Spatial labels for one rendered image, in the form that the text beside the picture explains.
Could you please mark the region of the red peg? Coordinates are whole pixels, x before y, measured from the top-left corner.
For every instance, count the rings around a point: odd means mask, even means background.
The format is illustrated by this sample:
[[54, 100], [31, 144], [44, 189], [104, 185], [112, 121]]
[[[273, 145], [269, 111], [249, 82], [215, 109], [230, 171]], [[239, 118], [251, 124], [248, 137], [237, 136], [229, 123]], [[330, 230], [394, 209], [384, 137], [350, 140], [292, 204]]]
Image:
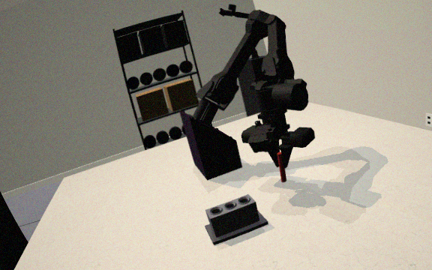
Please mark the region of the red peg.
[[287, 181], [287, 177], [286, 177], [286, 173], [285, 173], [285, 168], [282, 162], [282, 154], [281, 152], [277, 153], [277, 158], [278, 158], [278, 163], [279, 163], [279, 170], [280, 170], [280, 177], [281, 177], [281, 182], [286, 182]]

